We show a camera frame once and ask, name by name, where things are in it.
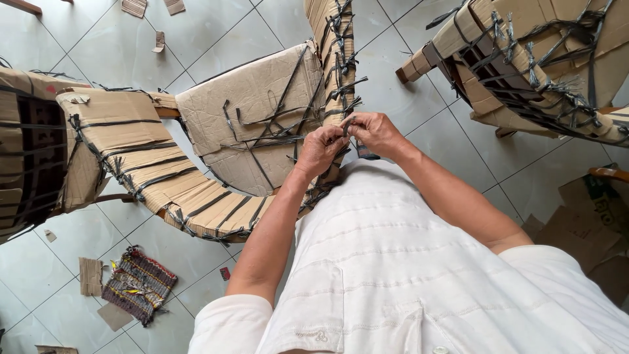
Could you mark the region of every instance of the striped woven pad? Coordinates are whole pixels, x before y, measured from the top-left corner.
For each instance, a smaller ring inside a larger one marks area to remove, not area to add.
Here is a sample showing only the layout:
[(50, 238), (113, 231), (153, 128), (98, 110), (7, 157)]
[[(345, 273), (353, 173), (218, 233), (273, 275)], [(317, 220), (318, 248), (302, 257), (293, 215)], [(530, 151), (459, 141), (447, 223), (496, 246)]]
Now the striped woven pad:
[(129, 312), (146, 327), (177, 282), (177, 276), (137, 247), (127, 248), (115, 262), (101, 297)]

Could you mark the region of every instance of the small red label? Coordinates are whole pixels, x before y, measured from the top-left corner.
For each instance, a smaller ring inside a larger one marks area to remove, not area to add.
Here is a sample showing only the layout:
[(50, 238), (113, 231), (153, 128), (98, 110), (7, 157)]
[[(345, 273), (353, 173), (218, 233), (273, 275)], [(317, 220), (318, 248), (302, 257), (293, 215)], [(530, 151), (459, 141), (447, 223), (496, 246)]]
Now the small red label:
[(224, 280), (224, 281), (228, 281), (228, 280), (230, 279), (230, 277), (231, 277), (231, 275), (230, 275), (230, 270), (229, 270), (229, 269), (227, 269), (227, 267), (225, 267), (225, 268), (221, 268), (221, 269), (219, 269), (218, 271), (220, 271), (220, 272), (221, 272), (221, 277), (223, 277), (223, 280)]

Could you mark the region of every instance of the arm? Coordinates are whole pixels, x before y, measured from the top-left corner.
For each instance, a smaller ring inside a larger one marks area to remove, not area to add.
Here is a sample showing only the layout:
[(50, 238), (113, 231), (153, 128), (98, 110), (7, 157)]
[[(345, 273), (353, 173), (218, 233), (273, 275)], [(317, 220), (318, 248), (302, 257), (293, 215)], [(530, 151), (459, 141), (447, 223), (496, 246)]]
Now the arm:
[(249, 235), (225, 295), (258, 295), (271, 305), (275, 303), (301, 200), (310, 181), (330, 167), (334, 156), (349, 141), (341, 135), (341, 128), (327, 126), (306, 136), (295, 167)]
[(467, 183), (423, 154), (382, 113), (354, 113), (342, 125), (374, 153), (392, 159), (411, 178), (433, 212), (493, 253), (533, 244), (526, 233)]

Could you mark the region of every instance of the person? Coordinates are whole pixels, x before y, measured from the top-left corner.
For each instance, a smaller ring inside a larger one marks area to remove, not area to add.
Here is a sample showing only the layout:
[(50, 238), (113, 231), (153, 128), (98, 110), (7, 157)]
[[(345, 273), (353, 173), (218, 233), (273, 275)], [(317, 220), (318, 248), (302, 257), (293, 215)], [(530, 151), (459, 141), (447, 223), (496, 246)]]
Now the person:
[[(628, 353), (629, 316), (567, 253), (534, 245), (381, 113), (342, 123), (372, 152), (298, 224), (310, 181), (347, 142), (308, 134), (189, 353)], [(290, 275), (275, 294), (296, 234)]]

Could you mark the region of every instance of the hand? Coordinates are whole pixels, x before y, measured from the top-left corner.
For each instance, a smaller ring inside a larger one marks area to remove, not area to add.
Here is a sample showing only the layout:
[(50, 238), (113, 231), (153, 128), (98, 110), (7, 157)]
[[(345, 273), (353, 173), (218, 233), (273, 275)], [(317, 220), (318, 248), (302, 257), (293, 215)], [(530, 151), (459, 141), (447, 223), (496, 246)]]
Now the hand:
[(344, 121), (341, 127), (346, 126), (347, 132), (362, 141), (374, 154), (395, 160), (398, 152), (406, 145), (412, 143), (391, 123), (384, 113), (354, 112)]
[(314, 179), (330, 167), (338, 151), (349, 140), (350, 137), (344, 137), (343, 129), (336, 125), (317, 128), (306, 135), (295, 169), (304, 172), (308, 180)]

